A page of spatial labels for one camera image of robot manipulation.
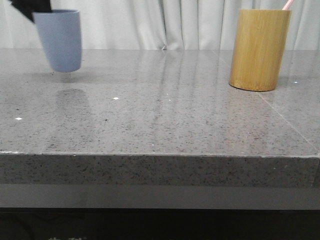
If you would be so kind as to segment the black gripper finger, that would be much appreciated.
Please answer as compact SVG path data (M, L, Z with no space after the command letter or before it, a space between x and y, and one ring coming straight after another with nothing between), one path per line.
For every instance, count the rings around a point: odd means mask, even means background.
M10 5L16 8L28 20L34 23L33 13L52 13L50 0L10 0Z

